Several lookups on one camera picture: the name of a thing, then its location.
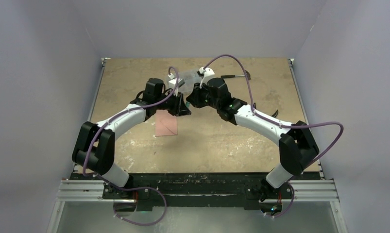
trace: pink paper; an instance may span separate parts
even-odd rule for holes
[[[178,135],[178,117],[166,110],[157,110],[155,114],[155,136]]]

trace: wooden table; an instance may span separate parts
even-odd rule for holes
[[[145,88],[148,78],[165,80],[169,66],[180,71],[204,66],[210,58],[109,59],[93,110],[92,122],[125,108]],[[278,118],[304,121],[287,59],[240,59],[250,72],[256,107]],[[217,77],[241,74],[238,64],[222,58],[210,66]],[[250,102],[244,78],[226,80],[233,97]],[[191,107],[178,117],[178,135],[155,137],[154,118],[133,127],[116,141],[115,161],[128,172],[270,171],[279,163],[278,147],[252,130],[223,121],[216,110]],[[307,171],[318,171],[312,165]]]

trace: gray wall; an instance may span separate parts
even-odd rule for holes
[[[326,0],[76,0],[102,57],[295,57]]]
[[[346,127],[321,162],[349,231],[390,232],[390,0],[328,0],[294,67],[309,121]]]
[[[68,0],[0,0],[0,232],[45,232],[100,57]]]

